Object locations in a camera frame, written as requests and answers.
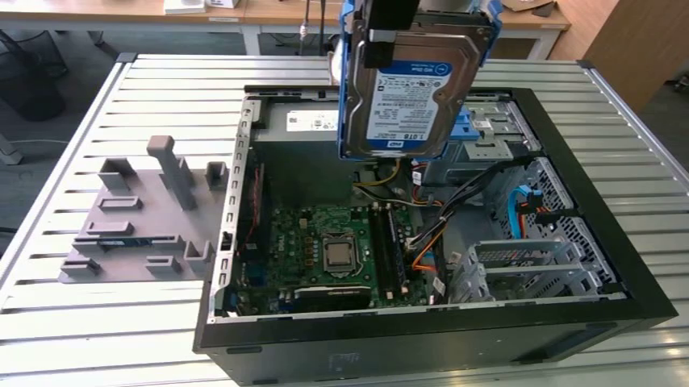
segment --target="ram slot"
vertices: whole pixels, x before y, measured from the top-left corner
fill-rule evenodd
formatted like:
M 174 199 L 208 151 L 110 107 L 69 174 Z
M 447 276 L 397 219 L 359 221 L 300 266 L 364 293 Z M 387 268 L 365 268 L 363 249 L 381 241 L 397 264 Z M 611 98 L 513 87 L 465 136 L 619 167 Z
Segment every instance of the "ram slot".
M 391 267 L 388 225 L 383 208 L 371 206 L 368 210 L 369 242 L 373 248 L 375 276 L 377 277 L 377 294 L 391 300 L 395 291 L 396 275 Z
M 387 218 L 387 237 L 385 242 L 389 243 L 389 256 L 388 260 L 391 261 L 395 276 L 395 290 L 396 293 L 405 294 L 407 290 L 407 275 L 404 274 L 404 261 L 403 261 L 403 251 L 401 244 L 397 238 L 397 224 L 395 223 L 393 213 L 389 207 L 383 210 Z

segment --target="white label sticker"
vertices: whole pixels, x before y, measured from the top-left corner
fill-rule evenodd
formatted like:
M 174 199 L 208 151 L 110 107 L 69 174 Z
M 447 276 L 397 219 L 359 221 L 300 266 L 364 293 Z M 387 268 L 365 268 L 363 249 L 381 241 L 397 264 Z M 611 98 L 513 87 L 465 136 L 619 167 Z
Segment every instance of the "white label sticker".
M 208 18 L 209 22 L 238 23 L 238 18 Z
M 395 60 L 389 68 L 377 70 L 365 139 L 428 138 L 437 112 L 432 94 L 447 84 L 451 71 L 448 63 L 405 60 Z M 392 141 L 387 147 L 400 148 Z
M 336 110 L 292 110 L 286 113 L 286 131 L 335 131 Z
M 419 171 L 412 171 L 411 172 L 411 181 L 413 183 L 413 185 L 420 185 L 420 178 L 423 177 L 423 175 L 420 174 Z
M 435 277 L 432 279 L 432 287 L 437 293 L 444 296 L 444 284 L 441 283 L 440 278 Z
M 473 121 L 473 127 L 477 127 L 480 129 L 489 129 L 491 128 L 491 122 L 488 120 L 485 120 L 485 121 Z
M 563 30 L 567 26 L 563 24 L 541 24 L 540 28 L 545 28 L 548 30 Z
M 447 263 L 457 264 L 460 259 L 461 259 L 461 254 L 459 254 L 457 252 L 452 252 L 452 254 L 449 254 L 449 257 L 447 258 Z

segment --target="yellow wire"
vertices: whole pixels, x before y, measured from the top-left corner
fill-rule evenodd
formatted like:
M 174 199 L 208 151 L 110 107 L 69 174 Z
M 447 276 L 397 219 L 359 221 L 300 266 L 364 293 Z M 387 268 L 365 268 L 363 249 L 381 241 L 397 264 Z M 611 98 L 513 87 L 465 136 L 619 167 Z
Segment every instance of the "yellow wire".
M 399 173 L 399 159 L 395 160 L 395 169 L 391 171 L 391 175 L 388 177 L 385 177 L 383 180 L 379 180 L 379 181 L 367 181 L 364 183 L 353 183 L 353 186 L 355 187 L 372 187 L 372 186 L 376 186 L 376 185 L 383 185 L 391 179 L 395 178 L 397 173 Z
M 411 195 L 411 202 L 413 204 L 428 204 L 428 201 L 427 200 L 416 200 L 413 198 L 413 195 Z M 441 202 L 439 200 L 433 200 L 432 201 L 432 205 L 436 206 L 436 207 L 441 207 Z

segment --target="green circuit board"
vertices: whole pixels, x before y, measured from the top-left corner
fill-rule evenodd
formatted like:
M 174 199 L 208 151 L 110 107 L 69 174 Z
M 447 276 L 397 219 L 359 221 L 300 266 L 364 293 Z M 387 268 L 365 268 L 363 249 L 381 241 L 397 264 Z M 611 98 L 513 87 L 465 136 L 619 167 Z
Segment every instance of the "green circuit board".
M 264 286 L 249 289 L 252 304 L 258 313 L 280 313 L 274 300 L 276 289 L 318 285 L 368 286 L 369 308 L 425 304 L 427 296 L 420 277 L 408 282 L 405 295 L 387 299 L 379 294 L 368 211 L 365 206 L 273 209 Z M 412 231 L 407 209 L 399 206 L 391 211 L 397 225 L 397 236 L 405 238 Z M 324 265 L 324 244 L 333 239 L 352 241 L 357 263 L 348 273 L 331 273 Z

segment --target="metal table leg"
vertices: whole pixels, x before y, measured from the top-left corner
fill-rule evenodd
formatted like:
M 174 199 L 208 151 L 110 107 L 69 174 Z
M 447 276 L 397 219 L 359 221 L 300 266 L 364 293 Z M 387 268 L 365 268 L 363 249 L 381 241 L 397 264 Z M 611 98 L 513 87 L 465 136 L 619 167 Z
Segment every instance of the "metal table leg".
M 0 160 L 6 165 L 15 165 L 21 161 L 19 151 L 9 143 L 7 139 L 0 134 Z
M 260 26 L 242 25 L 241 37 L 244 38 L 244 46 L 246 48 L 246 55 L 260 55 L 258 46 Z
M 86 31 L 86 33 L 94 46 L 100 46 L 105 43 L 102 40 L 102 31 Z

